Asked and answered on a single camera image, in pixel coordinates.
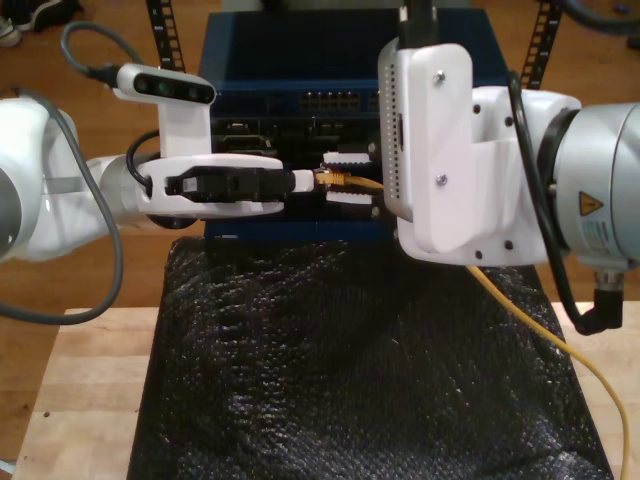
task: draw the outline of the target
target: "camera lens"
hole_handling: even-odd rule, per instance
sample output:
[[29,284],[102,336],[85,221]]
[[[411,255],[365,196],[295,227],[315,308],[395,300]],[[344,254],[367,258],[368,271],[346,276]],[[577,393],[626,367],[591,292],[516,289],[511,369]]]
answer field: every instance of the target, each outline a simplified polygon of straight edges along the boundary
[[160,95],[163,95],[165,97],[168,97],[169,95],[171,95],[171,85],[167,82],[160,82],[158,83],[158,93]]
[[134,88],[140,93],[147,93],[149,91],[149,82],[144,78],[136,78]]

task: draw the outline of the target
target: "screw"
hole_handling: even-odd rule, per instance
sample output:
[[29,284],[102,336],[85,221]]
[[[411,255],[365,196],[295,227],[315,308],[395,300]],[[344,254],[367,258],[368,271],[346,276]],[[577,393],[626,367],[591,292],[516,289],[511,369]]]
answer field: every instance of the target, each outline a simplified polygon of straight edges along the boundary
[[442,70],[438,70],[433,76],[433,83],[439,86],[442,85],[446,79],[447,76],[444,74],[444,72]]

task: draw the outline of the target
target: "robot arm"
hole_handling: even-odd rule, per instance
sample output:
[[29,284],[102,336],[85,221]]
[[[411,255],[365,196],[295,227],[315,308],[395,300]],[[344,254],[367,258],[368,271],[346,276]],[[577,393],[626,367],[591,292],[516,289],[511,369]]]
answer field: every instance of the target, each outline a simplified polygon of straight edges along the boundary
[[[99,74],[117,97],[158,105],[161,158],[136,167],[133,149],[88,162],[122,226],[157,216],[271,214],[287,195],[333,178],[285,171],[273,158],[212,153],[216,91],[201,78],[134,64]],[[534,175],[538,170],[545,189],[532,200],[511,92],[473,89],[462,47],[393,41],[380,54],[379,83],[384,201],[408,255],[457,265],[544,263],[555,250],[540,229],[543,209],[552,212],[557,251],[574,250],[598,267],[600,290],[619,293],[621,305],[621,274],[640,257],[635,105],[580,110],[572,97],[523,92],[531,143],[525,157],[537,159]],[[45,260],[108,233],[67,139],[44,108],[29,98],[0,101],[0,136],[0,258]],[[609,326],[619,326],[617,319]]]

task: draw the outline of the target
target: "yellow warning sticker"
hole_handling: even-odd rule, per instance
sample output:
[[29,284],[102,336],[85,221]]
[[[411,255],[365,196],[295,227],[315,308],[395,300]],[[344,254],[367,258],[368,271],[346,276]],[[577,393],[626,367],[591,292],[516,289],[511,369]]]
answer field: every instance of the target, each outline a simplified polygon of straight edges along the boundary
[[593,198],[588,193],[580,192],[580,216],[586,217],[593,212],[600,210],[604,207],[604,203],[600,200]]

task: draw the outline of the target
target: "white plastic housing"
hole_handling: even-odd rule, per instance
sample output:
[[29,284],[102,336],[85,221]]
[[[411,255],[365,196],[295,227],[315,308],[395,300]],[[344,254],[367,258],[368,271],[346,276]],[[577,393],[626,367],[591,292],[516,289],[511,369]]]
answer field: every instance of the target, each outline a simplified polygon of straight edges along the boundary
[[[400,71],[396,67],[394,97],[395,114],[403,117],[398,145],[404,148],[391,166],[383,141],[383,156],[395,177],[384,175],[385,201],[399,216],[402,248],[414,258],[448,264],[546,262],[508,120],[507,89],[472,89],[471,59],[459,45],[399,51],[397,62],[404,65]],[[381,102],[385,98],[381,92]],[[580,108],[576,99],[550,92],[525,91],[523,100],[536,154],[560,110]],[[401,197],[389,199],[398,190]]]

